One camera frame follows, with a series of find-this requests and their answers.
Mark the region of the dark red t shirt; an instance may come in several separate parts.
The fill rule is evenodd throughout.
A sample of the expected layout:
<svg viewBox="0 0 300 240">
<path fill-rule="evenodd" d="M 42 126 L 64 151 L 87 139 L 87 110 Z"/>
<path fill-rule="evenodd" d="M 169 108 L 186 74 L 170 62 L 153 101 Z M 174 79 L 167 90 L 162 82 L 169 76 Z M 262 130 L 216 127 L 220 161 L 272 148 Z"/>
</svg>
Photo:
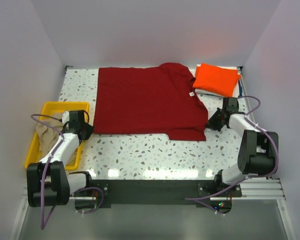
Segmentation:
<svg viewBox="0 0 300 240">
<path fill-rule="evenodd" d="M 208 110 L 180 63 L 98 70 L 94 133 L 165 134 L 173 141 L 205 141 Z"/>
</svg>

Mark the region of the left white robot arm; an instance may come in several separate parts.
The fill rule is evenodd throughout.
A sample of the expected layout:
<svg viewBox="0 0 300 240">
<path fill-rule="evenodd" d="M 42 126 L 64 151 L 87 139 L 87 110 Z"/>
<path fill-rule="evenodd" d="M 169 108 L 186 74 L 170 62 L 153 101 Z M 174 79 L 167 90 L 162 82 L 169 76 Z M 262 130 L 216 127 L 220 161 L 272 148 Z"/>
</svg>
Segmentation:
<svg viewBox="0 0 300 240">
<path fill-rule="evenodd" d="M 62 206 L 69 201 L 71 187 L 65 166 L 71 155 L 82 142 L 88 140 L 94 131 L 89 124 L 90 116 L 86 110 L 70 110 L 62 114 L 58 121 L 62 129 L 37 119 L 39 114 L 31 118 L 59 133 L 52 149 L 36 163 L 26 168 L 27 197 L 30 207 Z"/>
</svg>

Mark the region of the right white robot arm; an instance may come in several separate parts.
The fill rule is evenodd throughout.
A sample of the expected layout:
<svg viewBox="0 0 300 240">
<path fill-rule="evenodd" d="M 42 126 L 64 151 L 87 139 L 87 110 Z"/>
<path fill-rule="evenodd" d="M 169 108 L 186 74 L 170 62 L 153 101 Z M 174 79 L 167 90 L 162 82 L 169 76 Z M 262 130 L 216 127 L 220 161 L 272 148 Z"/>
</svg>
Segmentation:
<svg viewBox="0 0 300 240">
<path fill-rule="evenodd" d="M 225 196 L 232 185 L 246 179 L 272 176 L 279 166 L 278 134 L 263 129 L 250 120 L 247 113 L 239 111 L 235 97 L 224 97 L 222 108 L 218 108 L 205 125 L 215 131 L 221 131 L 224 126 L 241 137 L 241 144 L 237 163 L 220 170 L 214 177 L 212 189 L 220 197 Z"/>
</svg>

